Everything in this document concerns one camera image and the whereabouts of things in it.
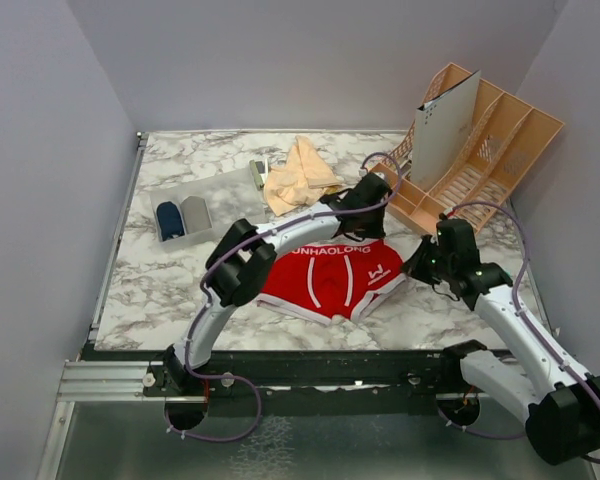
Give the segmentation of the red boxer underwear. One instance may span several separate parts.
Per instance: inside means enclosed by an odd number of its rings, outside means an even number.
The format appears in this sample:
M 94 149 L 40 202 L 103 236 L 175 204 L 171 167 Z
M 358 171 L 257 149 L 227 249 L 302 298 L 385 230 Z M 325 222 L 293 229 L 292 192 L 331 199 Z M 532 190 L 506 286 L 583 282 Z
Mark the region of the red boxer underwear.
M 405 280 L 402 264 L 382 240 L 307 245 L 274 263 L 256 302 L 324 325 L 336 317 L 358 322 Z

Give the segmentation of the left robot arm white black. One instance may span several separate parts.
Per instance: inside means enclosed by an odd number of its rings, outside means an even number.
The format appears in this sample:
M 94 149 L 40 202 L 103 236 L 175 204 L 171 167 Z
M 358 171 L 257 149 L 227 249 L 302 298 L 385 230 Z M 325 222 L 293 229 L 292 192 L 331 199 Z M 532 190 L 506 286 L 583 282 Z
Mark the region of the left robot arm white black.
M 352 188 L 321 197 L 285 220 L 255 225 L 240 219 L 230 226 L 206 262 L 200 281 L 204 301 L 184 337 L 163 354 L 165 382 L 175 392 L 194 392 L 206 380 L 240 381 L 233 374 L 201 374 L 229 318 L 262 291 L 274 263 L 309 244 L 341 235 L 363 239 L 383 233 L 384 211 L 397 193 L 383 174 L 368 173 Z

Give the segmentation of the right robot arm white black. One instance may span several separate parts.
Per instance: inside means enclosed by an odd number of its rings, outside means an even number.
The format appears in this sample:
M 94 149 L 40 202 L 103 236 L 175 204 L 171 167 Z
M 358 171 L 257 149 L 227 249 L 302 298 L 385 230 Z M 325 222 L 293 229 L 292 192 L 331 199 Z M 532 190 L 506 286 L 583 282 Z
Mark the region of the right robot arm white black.
M 496 263 L 484 263 L 471 224 L 444 218 L 403 264 L 422 283 L 445 283 L 504 341 L 521 371 L 504 365 L 486 347 L 467 341 L 448 348 L 439 367 L 449 390 L 475 386 L 524 426 L 538 456 L 550 465 L 590 460 L 600 450 L 600 375 L 570 355 L 536 319 L 517 283 Z

